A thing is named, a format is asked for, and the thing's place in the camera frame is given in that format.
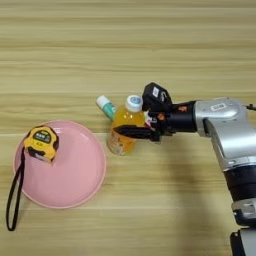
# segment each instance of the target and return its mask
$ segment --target wood grain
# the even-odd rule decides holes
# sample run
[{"label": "wood grain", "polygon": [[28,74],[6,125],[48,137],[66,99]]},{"label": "wood grain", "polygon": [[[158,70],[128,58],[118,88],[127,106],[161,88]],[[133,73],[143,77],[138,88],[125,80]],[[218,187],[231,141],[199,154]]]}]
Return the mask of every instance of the wood grain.
[{"label": "wood grain", "polygon": [[[254,0],[0,0],[0,255],[227,256],[238,227],[210,141],[105,145],[100,94],[121,105],[155,81],[174,101],[229,96],[256,103]],[[5,228],[12,159],[22,136],[52,119],[86,125],[107,155],[99,193],[54,211],[22,200]],[[256,125],[256,115],[250,114]]]}]

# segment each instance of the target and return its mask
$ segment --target black strap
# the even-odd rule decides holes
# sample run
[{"label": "black strap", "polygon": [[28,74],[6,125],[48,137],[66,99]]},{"label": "black strap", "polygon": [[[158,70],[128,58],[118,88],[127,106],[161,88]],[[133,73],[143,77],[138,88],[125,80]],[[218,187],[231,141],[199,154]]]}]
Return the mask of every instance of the black strap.
[{"label": "black strap", "polygon": [[[23,186],[23,181],[24,181],[24,170],[25,170],[25,152],[24,151],[25,151],[25,149],[23,148],[21,151],[21,163],[20,163],[20,166],[14,176],[11,190],[10,190],[9,197],[8,197],[8,201],[7,201],[7,206],[6,206],[6,225],[7,225],[7,228],[9,231],[15,230],[17,220],[18,220],[20,196],[21,196],[21,191],[22,191],[22,186]],[[10,226],[9,217],[10,217],[11,202],[12,202],[13,193],[14,193],[16,184],[18,182],[19,176],[20,176],[20,182],[19,182],[19,187],[18,187],[18,191],[17,191],[15,210],[14,210],[14,215],[13,215],[13,220],[12,220],[12,226]]]}]

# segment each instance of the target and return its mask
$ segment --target small bottle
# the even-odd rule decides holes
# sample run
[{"label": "small bottle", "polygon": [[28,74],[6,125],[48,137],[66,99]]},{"label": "small bottle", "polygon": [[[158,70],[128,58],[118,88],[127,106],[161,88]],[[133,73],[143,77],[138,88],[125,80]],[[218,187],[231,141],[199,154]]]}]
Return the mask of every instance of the small bottle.
[{"label": "small bottle", "polygon": [[114,131],[115,127],[121,125],[137,125],[143,127],[145,123],[144,112],[142,112],[142,98],[137,95],[131,95],[127,98],[125,106],[118,108],[108,136],[108,147],[117,155],[126,155],[130,153],[136,143],[132,139],[118,134]]},{"label": "small bottle", "polygon": [[101,95],[96,100],[96,103],[105,113],[105,115],[113,121],[116,107],[111,103],[111,101],[106,96]]}]

